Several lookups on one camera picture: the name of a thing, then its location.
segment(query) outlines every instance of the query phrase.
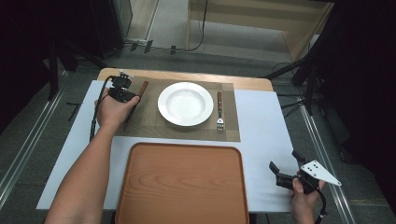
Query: knife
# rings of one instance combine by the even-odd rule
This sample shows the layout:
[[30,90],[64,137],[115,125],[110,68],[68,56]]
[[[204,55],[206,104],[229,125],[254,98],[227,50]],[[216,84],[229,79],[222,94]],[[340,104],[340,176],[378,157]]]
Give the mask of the knife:
[[[149,83],[148,83],[147,81],[143,82],[143,85],[142,85],[142,87],[140,88],[139,93],[137,94],[137,95],[140,97],[139,102],[142,100],[143,93],[145,93],[145,90],[146,90],[146,88],[148,87],[148,84],[149,84]],[[137,102],[137,104],[134,105],[134,107],[132,107],[131,111],[129,111],[129,114],[128,114],[128,116],[126,117],[126,119],[125,119],[125,121],[124,121],[124,124],[123,124],[123,130],[124,130],[124,131],[125,131],[126,128],[128,127],[128,122],[129,122],[129,120],[131,119],[132,115],[134,114],[134,111],[136,110],[136,106],[139,104],[139,102]]]

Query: wooden tray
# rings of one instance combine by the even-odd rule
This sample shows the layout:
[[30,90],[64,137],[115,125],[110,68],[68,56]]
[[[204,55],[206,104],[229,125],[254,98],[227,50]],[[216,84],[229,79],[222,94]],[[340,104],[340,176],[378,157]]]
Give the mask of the wooden tray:
[[248,223],[240,152],[234,147],[134,145],[116,223]]

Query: floor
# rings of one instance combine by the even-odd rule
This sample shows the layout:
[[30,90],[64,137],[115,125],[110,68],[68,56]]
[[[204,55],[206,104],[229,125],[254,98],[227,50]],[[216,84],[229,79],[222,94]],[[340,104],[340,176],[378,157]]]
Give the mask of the floor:
[[[144,52],[144,47],[134,51],[128,48],[105,59],[104,63],[122,68],[262,77],[290,62],[285,43],[277,31],[210,23],[205,25],[204,44],[198,50],[171,55],[167,48],[183,46],[185,42],[182,18],[177,21],[172,17],[174,14],[169,13],[177,6],[175,2],[159,2],[148,36],[148,40],[153,40],[149,53]],[[165,26],[164,21],[175,27]],[[192,45],[200,41],[200,24],[202,27],[200,22],[194,25],[196,35],[191,37],[195,38]],[[76,73],[60,69],[61,90],[52,102],[46,100],[47,85],[0,135],[0,223],[42,223],[47,214],[35,210],[35,206],[73,124],[74,111],[100,71],[88,61],[79,60],[78,63]],[[291,96],[304,91],[304,86],[291,85],[292,76],[289,72],[272,80],[281,105],[301,100],[302,96]],[[341,188],[326,186],[324,194],[329,215],[322,223],[396,223],[373,175],[359,164],[347,164],[340,159],[331,129],[316,107],[312,117],[306,115],[303,106],[291,105],[283,111],[294,149],[308,160],[328,161],[328,169],[343,183]],[[344,202],[337,201],[343,196]],[[103,223],[110,223],[111,216],[112,211],[105,211]],[[293,222],[290,214],[258,214],[257,223]]]

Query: white plate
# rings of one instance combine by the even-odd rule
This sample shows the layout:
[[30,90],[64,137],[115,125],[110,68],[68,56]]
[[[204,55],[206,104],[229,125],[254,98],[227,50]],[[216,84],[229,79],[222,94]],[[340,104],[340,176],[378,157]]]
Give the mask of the white plate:
[[193,126],[207,120],[213,111],[213,99],[202,86],[178,82],[168,86],[158,98],[163,117],[180,126]]

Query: hand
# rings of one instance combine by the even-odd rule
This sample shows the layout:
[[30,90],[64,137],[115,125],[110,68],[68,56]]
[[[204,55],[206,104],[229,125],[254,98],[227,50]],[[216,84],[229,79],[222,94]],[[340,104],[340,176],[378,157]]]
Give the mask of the hand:
[[[319,180],[319,188],[323,189],[325,182]],[[294,222],[298,224],[314,223],[314,209],[318,200],[318,193],[316,191],[310,194],[304,194],[303,184],[298,178],[293,179],[294,191],[291,192],[293,198],[291,203],[291,215]]]
[[135,96],[126,103],[120,103],[108,96],[108,88],[102,94],[102,101],[99,104],[97,120],[101,128],[108,127],[116,131],[124,122],[129,110],[139,102],[139,96]]

